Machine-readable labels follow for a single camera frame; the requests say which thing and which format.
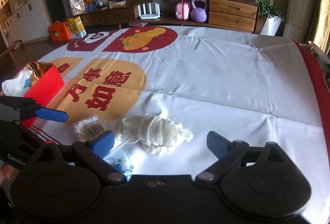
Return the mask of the cotton swab bag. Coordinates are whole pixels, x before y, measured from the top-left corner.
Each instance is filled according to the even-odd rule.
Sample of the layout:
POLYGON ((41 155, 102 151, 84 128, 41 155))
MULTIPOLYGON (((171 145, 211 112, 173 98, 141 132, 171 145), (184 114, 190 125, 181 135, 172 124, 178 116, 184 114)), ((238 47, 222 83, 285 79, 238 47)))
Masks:
POLYGON ((125 175, 127 180, 131 179, 134 169, 131 148, 136 142, 131 136, 111 131, 96 114, 74 123, 72 128, 80 142, 125 175))

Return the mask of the white gauze towel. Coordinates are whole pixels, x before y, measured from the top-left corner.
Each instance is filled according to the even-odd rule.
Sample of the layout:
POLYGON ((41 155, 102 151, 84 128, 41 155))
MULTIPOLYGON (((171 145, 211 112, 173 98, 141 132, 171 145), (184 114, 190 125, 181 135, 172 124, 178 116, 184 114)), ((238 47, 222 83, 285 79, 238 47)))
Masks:
POLYGON ((189 143, 193 139, 192 132, 181 123, 151 114, 125 117, 119 133, 127 135, 133 143, 141 142, 148 154, 156 156, 172 152, 183 142, 189 143))

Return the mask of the blue rubber glove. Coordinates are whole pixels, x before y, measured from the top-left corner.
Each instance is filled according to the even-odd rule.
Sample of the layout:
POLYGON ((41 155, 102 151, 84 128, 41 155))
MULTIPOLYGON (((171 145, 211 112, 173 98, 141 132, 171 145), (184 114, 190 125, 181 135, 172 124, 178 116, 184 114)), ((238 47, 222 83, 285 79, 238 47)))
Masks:
POLYGON ((32 86, 32 80, 31 79, 26 79, 24 89, 25 88, 30 88, 31 86, 32 86))

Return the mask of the white cloth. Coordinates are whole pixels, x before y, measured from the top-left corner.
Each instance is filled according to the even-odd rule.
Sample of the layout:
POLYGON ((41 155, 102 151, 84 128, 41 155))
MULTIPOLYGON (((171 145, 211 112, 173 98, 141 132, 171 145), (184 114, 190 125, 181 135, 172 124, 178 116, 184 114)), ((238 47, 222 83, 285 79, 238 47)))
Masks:
POLYGON ((25 80, 30 79, 31 75, 32 71, 25 69, 20 71, 17 77, 2 82, 3 94, 11 97, 23 97, 24 94, 30 89, 24 89, 25 80))

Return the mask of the red gift box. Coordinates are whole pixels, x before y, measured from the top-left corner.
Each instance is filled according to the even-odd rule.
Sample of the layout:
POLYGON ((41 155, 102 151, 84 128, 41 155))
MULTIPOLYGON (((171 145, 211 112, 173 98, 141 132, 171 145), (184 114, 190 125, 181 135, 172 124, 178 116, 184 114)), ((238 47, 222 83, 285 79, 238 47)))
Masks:
MULTIPOLYGON (((64 87, 64 81, 58 72, 58 69, 54 64, 47 62, 30 62, 22 70, 25 69, 32 71, 30 77, 32 80, 32 86, 23 97, 33 98, 38 104, 48 108, 50 101, 64 87)), ((38 117, 35 117, 25 121, 23 125, 30 128, 37 118, 38 117)))

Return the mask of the orange gift bag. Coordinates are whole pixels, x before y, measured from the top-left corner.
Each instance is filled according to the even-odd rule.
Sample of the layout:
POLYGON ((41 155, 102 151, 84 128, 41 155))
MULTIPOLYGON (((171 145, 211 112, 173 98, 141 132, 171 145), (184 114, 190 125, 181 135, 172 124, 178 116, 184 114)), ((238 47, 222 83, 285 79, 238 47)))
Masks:
POLYGON ((65 22, 56 21, 55 24, 48 27, 48 32, 53 42, 72 39, 65 22))

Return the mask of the yellow carton box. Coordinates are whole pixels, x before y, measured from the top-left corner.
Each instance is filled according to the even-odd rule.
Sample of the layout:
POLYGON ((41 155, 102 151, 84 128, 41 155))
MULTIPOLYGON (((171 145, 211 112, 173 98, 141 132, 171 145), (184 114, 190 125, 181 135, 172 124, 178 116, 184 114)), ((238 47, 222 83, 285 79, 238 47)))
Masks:
POLYGON ((67 20, 67 29, 72 39, 80 39, 87 34, 80 16, 67 20))

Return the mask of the printed white tablecloth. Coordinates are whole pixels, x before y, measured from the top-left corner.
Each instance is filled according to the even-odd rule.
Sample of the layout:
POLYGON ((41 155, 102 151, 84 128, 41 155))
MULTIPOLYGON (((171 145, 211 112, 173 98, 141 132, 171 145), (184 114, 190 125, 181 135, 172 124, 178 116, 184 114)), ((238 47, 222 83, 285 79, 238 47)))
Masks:
POLYGON ((66 123, 32 130, 63 145, 73 125, 96 115, 118 131, 123 118, 157 115, 193 134, 164 156, 130 150, 134 174, 197 175, 213 164, 206 136, 216 131, 253 146, 278 143, 307 177, 304 217, 329 219, 329 89, 317 59, 290 39, 206 27, 154 26, 101 31, 42 58, 65 86, 50 103, 66 123))

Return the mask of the black mini fridge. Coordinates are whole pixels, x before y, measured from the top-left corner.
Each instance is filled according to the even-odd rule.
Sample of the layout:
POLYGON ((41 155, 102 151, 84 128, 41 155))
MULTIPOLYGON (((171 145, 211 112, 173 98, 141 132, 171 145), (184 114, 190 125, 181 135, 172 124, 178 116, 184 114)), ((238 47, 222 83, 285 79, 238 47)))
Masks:
POLYGON ((72 16, 69 0, 46 0, 51 19, 64 21, 72 16))

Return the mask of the white wifi router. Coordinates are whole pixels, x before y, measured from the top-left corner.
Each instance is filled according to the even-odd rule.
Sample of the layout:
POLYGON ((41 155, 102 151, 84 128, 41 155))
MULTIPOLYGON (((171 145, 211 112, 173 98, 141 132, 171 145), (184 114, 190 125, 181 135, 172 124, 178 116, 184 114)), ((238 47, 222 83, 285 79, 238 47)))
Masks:
POLYGON ((160 18, 159 3, 142 3, 137 5, 137 8, 141 20, 157 20, 160 18))

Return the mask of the wooden tv cabinet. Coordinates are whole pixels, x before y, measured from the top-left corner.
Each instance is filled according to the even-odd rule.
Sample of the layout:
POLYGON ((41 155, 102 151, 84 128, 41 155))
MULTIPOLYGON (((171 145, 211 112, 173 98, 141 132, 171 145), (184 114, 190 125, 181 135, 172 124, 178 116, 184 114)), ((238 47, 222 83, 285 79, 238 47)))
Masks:
POLYGON ((84 26, 136 24, 143 22, 139 14, 148 12, 149 8, 160 11, 157 19, 144 22, 151 25, 201 26, 230 29, 254 33, 257 29, 259 6, 251 0, 112 0, 125 1, 119 8, 96 9, 80 15, 84 26), (206 20, 196 22, 190 16, 187 20, 178 17, 177 4, 185 2, 190 11, 204 8, 206 20))

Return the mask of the purple kettlebell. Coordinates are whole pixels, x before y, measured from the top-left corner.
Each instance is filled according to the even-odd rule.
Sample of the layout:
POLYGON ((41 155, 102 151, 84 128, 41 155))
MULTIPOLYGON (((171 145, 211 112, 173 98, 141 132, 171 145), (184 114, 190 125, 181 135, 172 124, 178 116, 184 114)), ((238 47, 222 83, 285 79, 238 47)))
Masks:
POLYGON ((191 6, 192 6, 192 11, 191 11, 191 19, 195 22, 198 23, 204 23, 207 20, 207 14, 206 14, 206 9, 207 9, 207 0, 191 0, 191 6), (196 2, 202 2, 204 4, 204 7, 197 7, 195 5, 196 2))

